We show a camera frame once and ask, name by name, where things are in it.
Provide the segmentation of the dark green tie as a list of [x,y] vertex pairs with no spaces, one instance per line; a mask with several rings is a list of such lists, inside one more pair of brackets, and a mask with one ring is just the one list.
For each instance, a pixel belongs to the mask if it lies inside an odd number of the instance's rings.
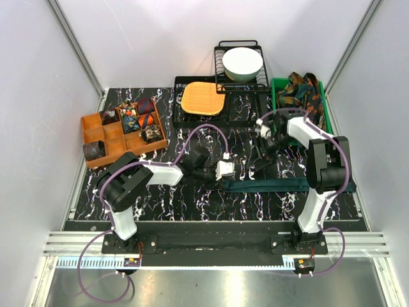
[[261,180],[224,180],[217,189],[227,193],[297,193],[309,192],[306,178],[274,178]]

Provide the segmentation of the brown blue tie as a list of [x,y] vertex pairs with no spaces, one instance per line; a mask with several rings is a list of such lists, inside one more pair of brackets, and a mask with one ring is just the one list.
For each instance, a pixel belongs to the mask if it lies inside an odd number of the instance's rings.
[[93,161],[105,157],[105,145],[101,140],[83,144],[82,151],[86,161]]

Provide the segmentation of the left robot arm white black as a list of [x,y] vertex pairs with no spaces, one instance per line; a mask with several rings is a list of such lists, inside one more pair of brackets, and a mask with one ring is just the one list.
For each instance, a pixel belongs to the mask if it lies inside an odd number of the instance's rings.
[[102,205],[108,210],[111,230],[117,236],[115,244],[122,252],[131,253],[137,248],[132,207],[148,186],[176,186],[188,177],[216,183],[231,174],[233,165],[229,153],[222,154],[215,170],[206,169],[209,154],[205,148],[197,147],[188,154],[181,153],[173,162],[153,162],[125,152],[105,170],[96,188]]

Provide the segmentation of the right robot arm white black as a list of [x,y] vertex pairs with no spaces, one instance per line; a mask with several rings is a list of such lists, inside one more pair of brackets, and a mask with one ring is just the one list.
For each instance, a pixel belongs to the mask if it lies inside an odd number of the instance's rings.
[[327,134],[310,121],[307,111],[282,108],[256,120],[249,166],[260,171],[271,165],[280,148],[297,141],[307,149],[306,181],[309,192],[289,240],[296,253],[308,253],[323,235],[323,221],[329,206],[351,178],[349,141]]

